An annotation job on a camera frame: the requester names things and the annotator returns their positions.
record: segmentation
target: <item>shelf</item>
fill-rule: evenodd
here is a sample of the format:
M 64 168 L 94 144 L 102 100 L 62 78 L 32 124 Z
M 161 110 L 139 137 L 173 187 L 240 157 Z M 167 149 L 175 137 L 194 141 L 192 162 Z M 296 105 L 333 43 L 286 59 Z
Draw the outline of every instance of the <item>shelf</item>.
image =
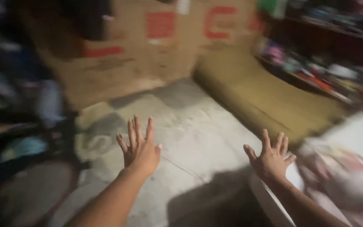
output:
M 265 58 L 263 58 L 261 56 L 257 56 L 256 58 L 259 59 L 260 61 L 266 63 L 266 64 L 274 65 L 272 62 L 270 62 L 269 60 L 266 60 Z M 306 84 L 309 84 L 310 86 L 316 88 L 317 90 L 320 90 L 323 93 L 325 93 L 325 94 L 327 94 L 329 96 L 332 96 L 335 99 L 338 99 L 339 101 L 342 101 L 342 102 L 344 102 L 346 104 L 352 104 L 352 100 L 350 100 L 349 98 L 341 95 L 340 93 L 338 93 L 336 91 L 324 90 L 320 86 L 318 86 L 317 84 L 315 84 L 315 83 L 313 83 L 313 82 L 311 82 L 309 80 L 306 80 L 306 79 L 304 79 L 304 78 L 302 78 L 302 77 L 300 77 L 298 75 L 295 75 L 294 73 L 287 72 L 287 71 L 283 70 L 281 67 L 278 67 L 278 68 L 280 70 L 282 70 L 283 72 L 285 72 L 286 74 L 289 74 L 289 75 L 295 77 L 296 79 L 301 80 L 301 81 L 305 82 Z
M 333 25 L 333 24 L 329 23 L 329 22 L 325 22 L 325 24 L 323 25 L 323 24 L 320 24 L 320 23 L 312 23 L 312 22 L 309 22 L 309 21 L 304 21 L 302 19 L 297 19 L 297 18 L 292 18 L 292 17 L 286 17 L 285 20 L 293 21 L 293 22 L 296 22 L 296 23 L 302 23 L 302 24 L 306 24 L 306 25 L 311 25 L 311 26 L 314 26 L 314 27 L 317 27 L 317 28 L 321 28 L 321 29 L 332 31 L 332 32 L 345 34 L 347 36 L 352 36 L 352 37 L 363 39 L 363 34 L 358 34 L 358 33 L 346 31 L 346 30 L 344 30 L 344 29 L 342 29 L 342 28 L 340 28 L 340 27 L 338 27 L 336 25 Z

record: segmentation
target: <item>folded cloth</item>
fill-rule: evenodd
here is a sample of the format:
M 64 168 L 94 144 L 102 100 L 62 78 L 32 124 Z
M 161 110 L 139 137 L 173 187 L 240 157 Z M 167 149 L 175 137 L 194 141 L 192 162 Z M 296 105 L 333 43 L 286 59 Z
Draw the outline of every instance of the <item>folded cloth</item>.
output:
M 298 169 L 305 192 L 345 223 L 363 227 L 363 158 L 309 138 L 299 149 Z

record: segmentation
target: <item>clutter on shelf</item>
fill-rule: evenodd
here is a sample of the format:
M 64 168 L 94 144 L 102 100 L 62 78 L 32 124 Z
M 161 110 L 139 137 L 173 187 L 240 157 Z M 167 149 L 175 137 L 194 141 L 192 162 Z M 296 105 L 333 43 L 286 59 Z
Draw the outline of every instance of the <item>clutter on shelf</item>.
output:
M 291 0 L 286 18 L 363 38 L 363 0 Z
M 260 59 L 349 104 L 360 101 L 363 67 L 327 53 L 304 56 L 270 40 Z

